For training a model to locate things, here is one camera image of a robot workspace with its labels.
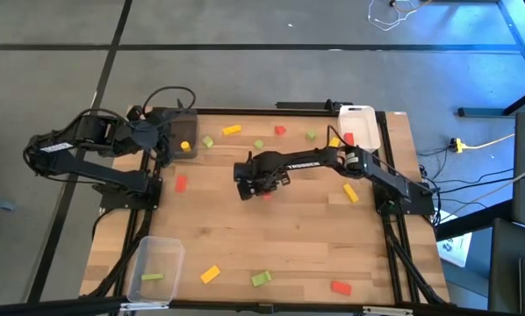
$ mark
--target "clear plastic container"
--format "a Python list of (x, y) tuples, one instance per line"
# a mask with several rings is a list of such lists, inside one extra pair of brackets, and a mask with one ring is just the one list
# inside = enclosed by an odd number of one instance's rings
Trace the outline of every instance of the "clear plastic container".
[(180, 240), (144, 237), (135, 252), (127, 298), (133, 303), (169, 303), (176, 295), (184, 259)]
[(352, 133), (354, 145), (372, 152), (381, 146), (376, 112), (368, 105), (343, 105), (339, 111), (341, 136)]

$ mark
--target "gray floor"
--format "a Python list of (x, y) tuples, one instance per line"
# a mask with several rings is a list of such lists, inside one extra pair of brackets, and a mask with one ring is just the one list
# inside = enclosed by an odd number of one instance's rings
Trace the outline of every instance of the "gray floor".
[[(376, 1), (374, 15), (393, 18), (385, 3)], [(122, 4), (1, 0), (0, 42), (109, 43)], [(506, 4), (525, 38), (522, 2)], [(367, 12), (368, 3), (349, 0), (136, 1), (122, 42), (514, 44), (494, 4), (432, 4), (390, 32), (368, 24)], [(105, 56), (0, 52), (0, 197), (18, 205), (14, 213), (0, 212), (0, 304), (25, 299), (61, 189), (34, 177), (21, 151), (30, 136), (61, 128), (90, 106)], [(525, 94), (525, 62), (517, 53), (121, 52), (101, 106), (123, 112), (167, 84), (194, 89), (198, 106), (271, 107), (277, 101), (331, 97), (382, 111), (407, 111), (415, 146), (423, 150), (444, 146), (452, 137), (477, 144), (513, 133), (513, 120), (463, 119), (455, 112), (460, 106), (506, 106)], [(160, 95), (155, 103), (174, 105), (173, 100)], [(449, 154), (439, 179), (475, 179), (511, 168), (512, 143)], [(438, 168), (435, 157), (421, 162), (431, 174)], [(467, 201), (488, 190), (463, 190), (446, 198)], [(510, 196), (508, 188), (482, 202), (491, 205)], [(449, 211), (458, 206), (443, 203)], [(44, 299), (76, 297), (97, 208), (98, 195), (80, 186)], [(461, 214), (478, 209), (469, 206)], [(488, 236), (476, 234), (475, 253), (490, 250)], [(486, 263), (479, 258), (471, 255), (468, 266), (482, 275)], [(469, 298), (475, 306), (483, 305)]]

